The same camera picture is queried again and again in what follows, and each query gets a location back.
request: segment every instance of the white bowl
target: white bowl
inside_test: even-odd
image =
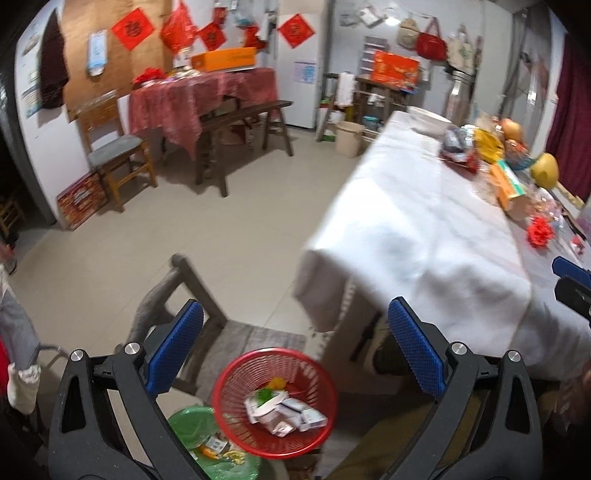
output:
[[[452,122],[447,118],[416,106],[408,107],[407,112],[410,115],[410,127],[415,132],[438,140],[452,125]]]

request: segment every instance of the blue grip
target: blue grip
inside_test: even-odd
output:
[[[446,389],[443,362],[413,316],[398,300],[390,302],[388,307],[388,327],[421,390],[440,398]]]
[[[203,309],[192,300],[147,364],[146,390],[150,396],[155,398],[170,390],[202,328]]]

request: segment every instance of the plastic bag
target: plastic bag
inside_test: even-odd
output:
[[[199,29],[193,24],[189,10],[180,0],[178,8],[164,22],[160,31],[160,38],[175,55],[183,48],[190,48],[197,38]]]
[[[256,480],[261,465],[260,457],[246,453],[244,463],[237,465],[226,460],[213,460],[197,450],[210,436],[220,432],[213,417],[213,408],[197,405],[184,408],[173,414],[168,423],[212,480]]]

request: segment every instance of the plastic container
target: plastic container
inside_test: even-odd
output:
[[[290,397],[323,413],[326,426],[291,432],[283,438],[251,424],[244,399],[272,378],[283,377]],[[234,360],[217,379],[213,409],[222,432],[244,451],[268,459],[287,459],[319,447],[328,437],[337,414],[337,392],[328,373],[311,358],[287,348],[264,348]]]
[[[195,449],[211,435],[220,431],[211,407],[195,405],[174,413],[168,423],[184,447],[196,455],[195,461],[212,480],[256,480],[261,459],[246,454],[241,465],[213,460],[196,453]]]
[[[336,125],[336,129],[335,149],[337,153],[349,158],[355,158],[359,155],[361,139],[365,127],[363,125],[354,124],[353,122],[339,122]]]

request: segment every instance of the cloth bag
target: cloth bag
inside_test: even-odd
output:
[[[474,75],[474,48],[463,24],[457,29],[457,35],[447,39],[447,62],[460,72]]]
[[[435,28],[435,35],[430,34],[432,28]],[[417,53],[427,60],[444,61],[447,59],[447,45],[441,39],[439,29],[439,20],[433,17],[423,33],[417,39]]]
[[[417,23],[412,18],[403,20],[398,27],[398,38],[396,41],[398,45],[407,50],[415,50],[417,48],[418,36],[421,34]]]

